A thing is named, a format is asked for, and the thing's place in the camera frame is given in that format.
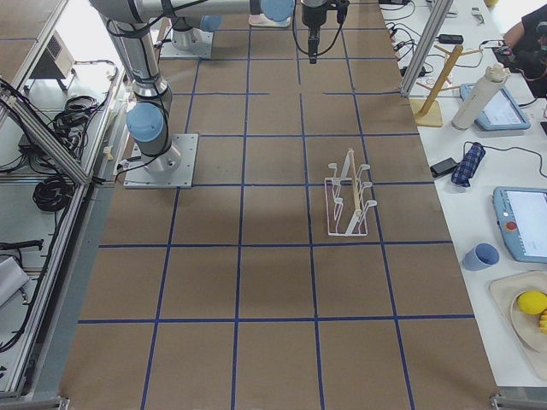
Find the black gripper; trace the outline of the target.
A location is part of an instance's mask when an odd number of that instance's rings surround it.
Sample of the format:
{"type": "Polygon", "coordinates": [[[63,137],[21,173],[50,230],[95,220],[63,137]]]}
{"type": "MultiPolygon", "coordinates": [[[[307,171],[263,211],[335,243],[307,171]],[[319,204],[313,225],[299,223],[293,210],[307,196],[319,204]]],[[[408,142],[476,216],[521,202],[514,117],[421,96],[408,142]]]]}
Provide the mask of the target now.
{"type": "Polygon", "coordinates": [[[321,26],[326,23],[329,10],[328,0],[302,0],[302,23],[309,29],[309,63],[316,64],[319,54],[321,26]]]}

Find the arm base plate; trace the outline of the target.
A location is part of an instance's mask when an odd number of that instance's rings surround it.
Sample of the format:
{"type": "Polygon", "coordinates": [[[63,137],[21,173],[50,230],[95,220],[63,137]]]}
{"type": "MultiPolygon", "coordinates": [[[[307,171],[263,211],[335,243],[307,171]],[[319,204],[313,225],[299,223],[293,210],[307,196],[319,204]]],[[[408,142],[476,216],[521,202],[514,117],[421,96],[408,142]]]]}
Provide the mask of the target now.
{"type": "Polygon", "coordinates": [[[123,185],[127,189],[167,189],[192,186],[193,173],[197,156],[198,135],[174,134],[169,151],[151,164],[145,156],[144,161],[135,161],[125,173],[123,185]]]}
{"type": "Polygon", "coordinates": [[[188,31],[172,31],[162,44],[161,59],[209,59],[214,34],[198,28],[188,31]]]}

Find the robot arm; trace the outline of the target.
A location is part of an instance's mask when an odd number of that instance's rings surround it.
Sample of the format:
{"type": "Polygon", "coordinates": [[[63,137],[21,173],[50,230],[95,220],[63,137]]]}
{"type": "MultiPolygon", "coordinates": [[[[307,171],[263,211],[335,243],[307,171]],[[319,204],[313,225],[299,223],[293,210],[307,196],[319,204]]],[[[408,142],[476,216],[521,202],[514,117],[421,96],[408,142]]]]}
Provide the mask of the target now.
{"type": "Polygon", "coordinates": [[[168,128],[172,90],[156,61],[150,26],[163,18],[184,31],[214,31],[224,15],[258,12],[280,23],[295,11],[294,1],[92,1],[130,74],[136,106],[126,125],[148,173],[172,172],[181,162],[168,128]]]}

